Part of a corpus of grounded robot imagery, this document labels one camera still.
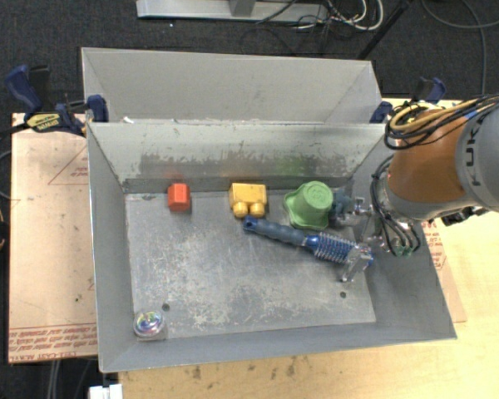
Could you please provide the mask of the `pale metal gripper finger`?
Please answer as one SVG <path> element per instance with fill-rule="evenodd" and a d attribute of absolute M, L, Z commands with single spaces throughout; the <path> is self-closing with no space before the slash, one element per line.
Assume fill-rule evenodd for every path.
<path fill-rule="evenodd" d="M 371 205 L 363 197 L 340 196 L 335 199 L 334 223 L 338 227 L 365 224 L 372 215 Z"/>
<path fill-rule="evenodd" d="M 354 246 L 347 254 L 344 270 L 340 275 L 342 282 L 351 282 L 356 273 L 363 272 L 373 263 L 374 254 L 367 245 Z"/>

